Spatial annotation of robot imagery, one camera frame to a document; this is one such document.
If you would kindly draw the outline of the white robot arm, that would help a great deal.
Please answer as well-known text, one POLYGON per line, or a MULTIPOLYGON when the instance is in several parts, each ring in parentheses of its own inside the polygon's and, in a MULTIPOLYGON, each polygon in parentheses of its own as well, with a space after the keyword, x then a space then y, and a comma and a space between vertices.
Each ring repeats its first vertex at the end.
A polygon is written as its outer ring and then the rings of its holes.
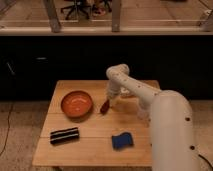
POLYGON ((109 67, 106 76, 108 99, 124 87, 149 109, 152 171, 201 171, 188 100, 130 77, 126 64, 109 67))

